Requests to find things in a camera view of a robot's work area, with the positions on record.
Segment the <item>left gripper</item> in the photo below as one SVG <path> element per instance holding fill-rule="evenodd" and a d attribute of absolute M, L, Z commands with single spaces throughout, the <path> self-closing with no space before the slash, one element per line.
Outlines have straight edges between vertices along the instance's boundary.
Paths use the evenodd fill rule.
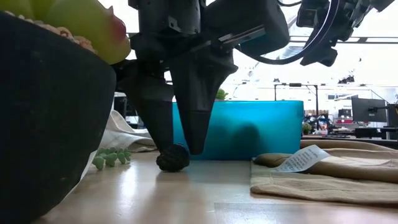
<path fill-rule="evenodd" d="M 187 52 L 253 56 L 286 46 L 289 30 L 277 0 L 129 0 L 139 31 L 130 36 L 138 60 L 160 62 Z"/>

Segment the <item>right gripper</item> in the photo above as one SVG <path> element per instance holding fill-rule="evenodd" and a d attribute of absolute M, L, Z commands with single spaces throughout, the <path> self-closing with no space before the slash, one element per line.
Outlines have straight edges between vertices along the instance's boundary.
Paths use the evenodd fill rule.
<path fill-rule="evenodd" d="M 378 12 L 389 7 L 394 0 L 302 0 L 297 13 L 298 27 L 312 28 L 304 49 L 311 46 L 300 64 L 303 66 L 320 63 L 330 67 L 338 52 L 331 47 L 316 47 L 328 43 L 346 41 L 359 27 L 367 14 L 375 9 Z"/>

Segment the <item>black toy blackberry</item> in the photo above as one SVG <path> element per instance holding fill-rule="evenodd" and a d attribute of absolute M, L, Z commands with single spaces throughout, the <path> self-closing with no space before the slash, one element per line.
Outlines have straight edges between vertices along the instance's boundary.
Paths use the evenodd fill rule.
<path fill-rule="evenodd" d="M 190 165 L 189 153 L 183 145 L 172 144 L 160 151 L 156 164 L 164 172 L 179 172 Z"/>

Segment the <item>blue tupperware container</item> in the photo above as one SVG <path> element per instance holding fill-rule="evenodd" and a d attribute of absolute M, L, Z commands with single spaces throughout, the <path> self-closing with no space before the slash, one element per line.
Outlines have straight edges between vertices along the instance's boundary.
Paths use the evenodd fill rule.
<path fill-rule="evenodd" d="M 302 101 L 216 101 L 205 147 L 192 160 L 250 160 L 300 149 Z"/>

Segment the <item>succulent in white patterned pot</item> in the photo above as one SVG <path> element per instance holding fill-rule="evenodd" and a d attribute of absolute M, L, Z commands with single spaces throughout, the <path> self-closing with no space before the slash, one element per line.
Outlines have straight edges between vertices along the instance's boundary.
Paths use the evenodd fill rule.
<path fill-rule="evenodd" d="M 219 88 L 216 93 L 215 101 L 224 101 L 228 98 L 228 95 L 228 92 L 225 92 L 224 89 Z"/>

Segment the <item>white plaid dish towel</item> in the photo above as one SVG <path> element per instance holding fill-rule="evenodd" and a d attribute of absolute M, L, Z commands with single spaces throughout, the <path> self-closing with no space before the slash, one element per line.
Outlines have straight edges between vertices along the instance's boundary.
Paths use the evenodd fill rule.
<path fill-rule="evenodd" d="M 99 148 L 121 148 L 129 152 L 145 152 L 157 149 L 146 129 L 133 129 L 115 110 L 111 110 Z"/>

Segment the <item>black computer monitor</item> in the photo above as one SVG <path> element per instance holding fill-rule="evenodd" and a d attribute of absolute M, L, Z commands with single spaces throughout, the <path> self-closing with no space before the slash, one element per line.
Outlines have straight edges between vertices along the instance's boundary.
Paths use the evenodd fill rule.
<path fill-rule="evenodd" d="M 387 121 L 386 103 L 384 100 L 352 98 L 351 104 L 354 121 L 378 123 Z"/>
<path fill-rule="evenodd" d="M 398 127 L 398 104 L 387 105 L 388 126 Z"/>

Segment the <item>white cloth care label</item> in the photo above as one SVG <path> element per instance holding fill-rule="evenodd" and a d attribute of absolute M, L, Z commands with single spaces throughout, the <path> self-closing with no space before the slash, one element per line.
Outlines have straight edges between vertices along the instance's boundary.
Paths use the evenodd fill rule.
<path fill-rule="evenodd" d="M 318 147 L 310 145 L 295 152 L 281 165 L 272 168 L 274 172 L 303 172 L 321 160 L 330 157 L 330 154 Z"/>

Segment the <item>succulents in black pot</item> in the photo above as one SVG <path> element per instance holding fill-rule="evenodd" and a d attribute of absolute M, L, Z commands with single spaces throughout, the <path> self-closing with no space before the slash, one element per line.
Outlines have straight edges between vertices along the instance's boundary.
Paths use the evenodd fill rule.
<path fill-rule="evenodd" d="M 0 1 L 0 224 L 30 224 L 80 182 L 129 52 L 99 0 Z"/>

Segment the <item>olive tan cloth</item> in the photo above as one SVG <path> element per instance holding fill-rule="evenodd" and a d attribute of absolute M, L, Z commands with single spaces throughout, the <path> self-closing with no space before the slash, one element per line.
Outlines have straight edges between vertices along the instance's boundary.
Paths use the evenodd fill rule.
<path fill-rule="evenodd" d="M 274 172 L 293 154 L 252 160 L 250 191 L 320 202 L 398 205 L 398 142 L 304 139 L 330 154 L 303 172 Z"/>

